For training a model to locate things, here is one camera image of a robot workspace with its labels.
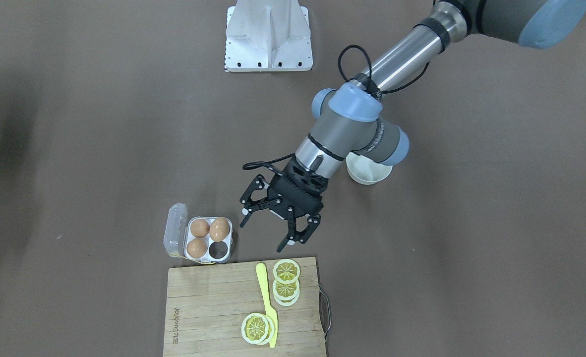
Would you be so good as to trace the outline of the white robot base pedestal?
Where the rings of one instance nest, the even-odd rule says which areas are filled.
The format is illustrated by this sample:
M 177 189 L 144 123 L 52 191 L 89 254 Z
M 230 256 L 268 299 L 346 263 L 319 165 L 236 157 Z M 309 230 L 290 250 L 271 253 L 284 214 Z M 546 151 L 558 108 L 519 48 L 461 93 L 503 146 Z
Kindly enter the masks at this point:
M 225 71 L 312 70 L 309 11 L 297 0 L 239 0 L 226 20 Z

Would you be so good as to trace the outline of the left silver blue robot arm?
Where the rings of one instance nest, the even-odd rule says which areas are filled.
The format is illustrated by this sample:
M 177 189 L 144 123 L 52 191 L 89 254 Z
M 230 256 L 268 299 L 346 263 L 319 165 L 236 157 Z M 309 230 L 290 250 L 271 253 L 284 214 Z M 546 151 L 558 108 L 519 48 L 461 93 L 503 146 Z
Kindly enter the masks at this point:
M 382 97 L 415 83 L 430 61 L 452 43 L 472 34 L 527 48 L 551 48 L 565 39 L 586 12 L 586 0 L 435 0 L 431 13 L 401 41 L 366 68 L 344 77 L 339 89 L 319 91 L 311 104 L 316 124 L 283 169 L 275 160 L 254 161 L 244 170 L 266 167 L 267 181 L 255 176 L 240 197 L 243 220 L 262 210 L 286 221 L 287 244 L 305 244 L 320 225 L 322 194 L 349 154 L 393 166 L 404 160 L 410 140 L 381 117 Z

